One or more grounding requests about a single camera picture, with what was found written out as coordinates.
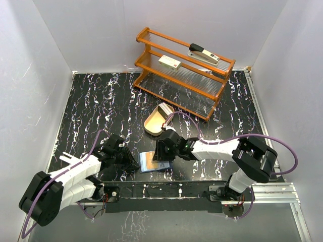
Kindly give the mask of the orange credit card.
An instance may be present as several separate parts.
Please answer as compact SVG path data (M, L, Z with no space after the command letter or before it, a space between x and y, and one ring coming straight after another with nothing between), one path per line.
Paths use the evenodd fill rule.
M146 168L147 170L156 170L156 169L160 169L161 165L158 161L148 160L146 162Z

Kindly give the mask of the blue card holder wallet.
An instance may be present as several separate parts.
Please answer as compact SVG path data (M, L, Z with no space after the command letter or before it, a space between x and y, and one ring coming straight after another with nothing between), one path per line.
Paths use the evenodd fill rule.
M139 163L141 173L162 171L171 168L169 161L153 160L154 151L141 152L139 154Z

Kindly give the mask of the stack of credit cards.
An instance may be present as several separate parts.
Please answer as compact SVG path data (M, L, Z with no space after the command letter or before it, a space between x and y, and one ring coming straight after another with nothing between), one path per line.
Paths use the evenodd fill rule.
M171 113L174 112L173 108L166 103L159 104L157 110L164 118L167 118Z

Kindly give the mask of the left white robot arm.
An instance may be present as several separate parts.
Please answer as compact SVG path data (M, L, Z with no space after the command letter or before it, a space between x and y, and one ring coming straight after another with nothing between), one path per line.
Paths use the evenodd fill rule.
M51 223L64 208L83 199L101 201L104 184L95 175L110 166L132 172L138 162L125 139L111 135L103 145L95 144L82 158L63 153L60 158L69 165L51 173L38 172L19 202L19 208L40 226Z

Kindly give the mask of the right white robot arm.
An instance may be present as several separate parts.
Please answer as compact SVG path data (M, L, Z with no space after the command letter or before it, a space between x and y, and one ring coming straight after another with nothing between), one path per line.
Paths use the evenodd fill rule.
M199 138L184 139L172 129L163 131L156 141L154 161L224 160L234 162L239 169L229 176L226 184L207 191L217 200L238 200L255 183L270 181L277 152L256 136L242 135L229 141L205 141Z

